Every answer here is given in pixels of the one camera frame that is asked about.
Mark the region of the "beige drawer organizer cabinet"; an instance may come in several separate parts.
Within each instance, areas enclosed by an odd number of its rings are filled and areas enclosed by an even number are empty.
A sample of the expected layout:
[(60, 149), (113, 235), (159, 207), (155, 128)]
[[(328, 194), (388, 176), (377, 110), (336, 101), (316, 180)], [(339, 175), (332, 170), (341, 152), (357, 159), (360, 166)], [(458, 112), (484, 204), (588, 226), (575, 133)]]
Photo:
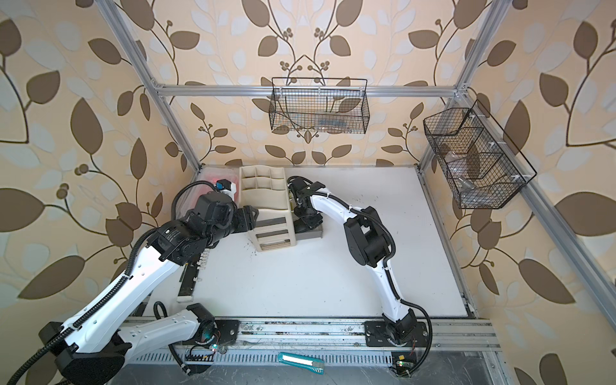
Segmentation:
[(239, 203), (258, 210), (255, 228), (248, 232), (259, 252), (296, 245), (287, 175), (284, 168), (251, 165), (239, 171)]

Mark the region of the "grey drawer of organizer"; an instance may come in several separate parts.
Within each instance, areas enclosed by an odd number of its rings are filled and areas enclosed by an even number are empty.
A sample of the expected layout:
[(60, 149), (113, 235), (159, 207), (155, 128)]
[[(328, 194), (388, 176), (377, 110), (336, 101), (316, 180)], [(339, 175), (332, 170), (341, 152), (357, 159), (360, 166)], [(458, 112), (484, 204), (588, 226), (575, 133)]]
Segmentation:
[(297, 241), (321, 238), (323, 234), (323, 217), (321, 213), (298, 217), (293, 214), (295, 237)]

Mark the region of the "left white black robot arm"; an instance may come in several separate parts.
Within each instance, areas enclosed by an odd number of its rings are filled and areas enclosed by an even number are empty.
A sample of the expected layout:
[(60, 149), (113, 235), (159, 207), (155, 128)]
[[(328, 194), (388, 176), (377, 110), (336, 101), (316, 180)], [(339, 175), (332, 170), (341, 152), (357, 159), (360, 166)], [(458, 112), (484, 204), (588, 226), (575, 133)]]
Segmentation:
[(204, 250), (215, 248), (230, 234), (255, 228), (258, 209), (238, 207), (220, 190), (228, 185), (226, 180), (210, 184), (210, 191), (182, 218), (173, 210), (169, 222), (144, 233), (124, 271), (84, 310), (63, 323), (43, 327), (39, 333), (43, 347), (8, 382), (18, 383), (40, 359), (51, 355), (65, 382), (106, 384), (130, 360), (149, 351), (195, 338), (214, 343), (215, 317), (199, 303), (137, 328), (123, 324), (160, 283)]

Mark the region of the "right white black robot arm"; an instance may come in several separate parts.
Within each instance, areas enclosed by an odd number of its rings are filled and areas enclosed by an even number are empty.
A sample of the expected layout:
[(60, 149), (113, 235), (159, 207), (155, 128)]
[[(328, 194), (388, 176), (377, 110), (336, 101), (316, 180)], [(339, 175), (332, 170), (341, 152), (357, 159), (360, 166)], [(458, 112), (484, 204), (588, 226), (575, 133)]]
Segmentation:
[(403, 299), (399, 293), (390, 266), (396, 254), (396, 243), (378, 212), (371, 206), (359, 208), (349, 205), (333, 195), (324, 184), (310, 181), (304, 176), (288, 177), (287, 188), (295, 204), (293, 212), (297, 220), (294, 226), (297, 231), (304, 233), (316, 229), (322, 224), (324, 215), (343, 226), (351, 256), (368, 269), (375, 283), (388, 343), (403, 347), (413, 342), (413, 333), (420, 328), (415, 313), (420, 312), (426, 324), (423, 337), (426, 347), (430, 348), (432, 321), (422, 306)]

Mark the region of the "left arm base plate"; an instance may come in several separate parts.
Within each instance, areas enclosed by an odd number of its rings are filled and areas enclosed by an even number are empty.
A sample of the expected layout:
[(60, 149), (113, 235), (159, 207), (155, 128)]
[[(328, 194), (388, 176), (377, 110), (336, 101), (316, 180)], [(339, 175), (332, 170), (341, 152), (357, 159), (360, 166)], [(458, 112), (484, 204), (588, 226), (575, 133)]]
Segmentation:
[(195, 335), (185, 344), (199, 347), (233, 344), (239, 334), (240, 321), (237, 319), (216, 319), (203, 322)]

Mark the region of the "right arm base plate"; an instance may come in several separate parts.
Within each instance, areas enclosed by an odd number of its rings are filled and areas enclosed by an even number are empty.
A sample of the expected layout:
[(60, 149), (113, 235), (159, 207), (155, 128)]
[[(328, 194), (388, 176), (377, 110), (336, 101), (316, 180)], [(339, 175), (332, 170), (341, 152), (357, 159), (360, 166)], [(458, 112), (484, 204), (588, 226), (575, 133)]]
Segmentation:
[(388, 325), (383, 320), (364, 322), (365, 343), (368, 347), (426, 347), (430, 334), (425, 322), (418, 322), (406, 337), (405, 341), (396, 342), (393, 333), (388, 331)]

